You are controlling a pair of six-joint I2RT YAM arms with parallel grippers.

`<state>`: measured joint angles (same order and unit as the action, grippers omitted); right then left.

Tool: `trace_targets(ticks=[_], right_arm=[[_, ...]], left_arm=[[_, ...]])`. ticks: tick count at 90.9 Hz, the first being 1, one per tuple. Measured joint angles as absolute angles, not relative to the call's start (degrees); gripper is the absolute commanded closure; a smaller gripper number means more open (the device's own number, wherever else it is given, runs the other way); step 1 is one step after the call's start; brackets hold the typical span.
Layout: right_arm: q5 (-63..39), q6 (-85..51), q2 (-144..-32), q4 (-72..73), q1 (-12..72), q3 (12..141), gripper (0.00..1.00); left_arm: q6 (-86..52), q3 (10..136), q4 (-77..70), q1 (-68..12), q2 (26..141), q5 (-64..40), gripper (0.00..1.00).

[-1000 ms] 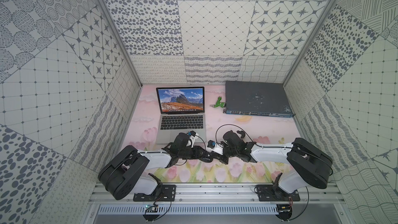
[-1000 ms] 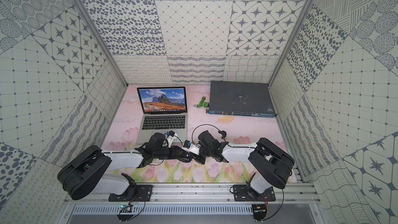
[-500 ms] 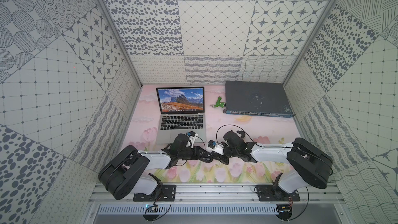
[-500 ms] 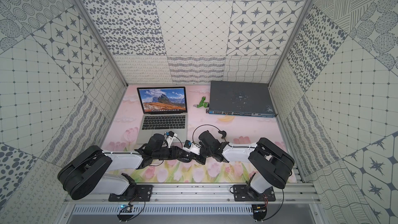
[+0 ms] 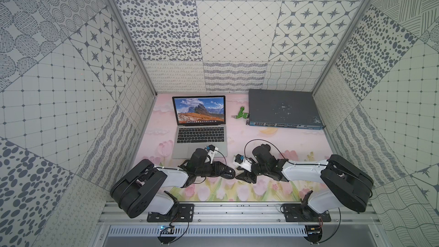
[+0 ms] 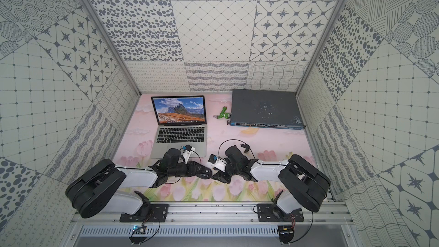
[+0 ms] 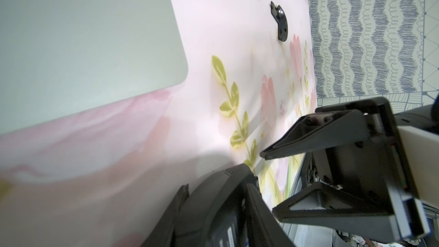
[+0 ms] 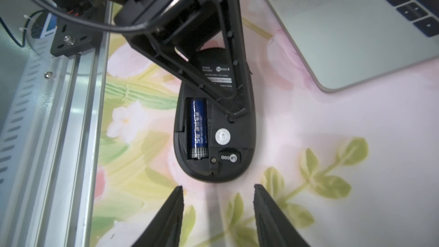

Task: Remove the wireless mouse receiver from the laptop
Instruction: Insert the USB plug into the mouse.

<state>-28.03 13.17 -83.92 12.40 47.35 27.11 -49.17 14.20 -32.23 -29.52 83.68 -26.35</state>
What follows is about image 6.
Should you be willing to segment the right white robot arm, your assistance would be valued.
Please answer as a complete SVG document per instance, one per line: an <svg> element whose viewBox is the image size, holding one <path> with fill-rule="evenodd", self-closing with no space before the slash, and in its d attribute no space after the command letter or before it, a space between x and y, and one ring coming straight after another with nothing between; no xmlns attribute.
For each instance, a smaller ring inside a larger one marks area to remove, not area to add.
<svg viewBox="0 0 439 247"><path fill-rule="evenodd" d="M280 162L267 162L249 159L234 145L220 158L213 154L209 162L217 171L211 178L229 184L233 176L245 181L274 181L282 183L285 191L273 201L273 211L289 214L299 208L318 212L327 198L330 179L298 154Z"/></svg>

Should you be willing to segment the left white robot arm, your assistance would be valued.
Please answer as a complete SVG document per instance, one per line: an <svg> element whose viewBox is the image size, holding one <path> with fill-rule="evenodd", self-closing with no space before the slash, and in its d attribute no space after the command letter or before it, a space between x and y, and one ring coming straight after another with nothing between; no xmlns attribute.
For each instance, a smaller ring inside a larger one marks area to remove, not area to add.
<svg viewBox="0 0 439 247"><path fill-rule="evenodd" d="M121 189L157 188L166 184L170 177L210 179L213 175L211 169L197 161L189 161L194 153L195 148L189 145L171 148L162 159L146 169L119 166L104 159L71 183L65 194L82 218L104 212L144 220L151 215L149 199L139 191L126 193Z"/></svg>

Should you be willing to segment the black wireless mouse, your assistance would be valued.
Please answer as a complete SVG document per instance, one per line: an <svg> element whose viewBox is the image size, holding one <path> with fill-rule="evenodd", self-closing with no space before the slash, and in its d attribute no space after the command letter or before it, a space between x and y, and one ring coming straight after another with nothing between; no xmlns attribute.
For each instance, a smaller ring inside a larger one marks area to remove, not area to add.
<svg viewBox="0 0 439 247"><path fill-rule="evenodd" d="M212 177L212 175L213 175L213 172L212 172L212 170L210 168L201 165L200 173L199 173L199 178L208 180L208 179L210 179Z"/></svg>

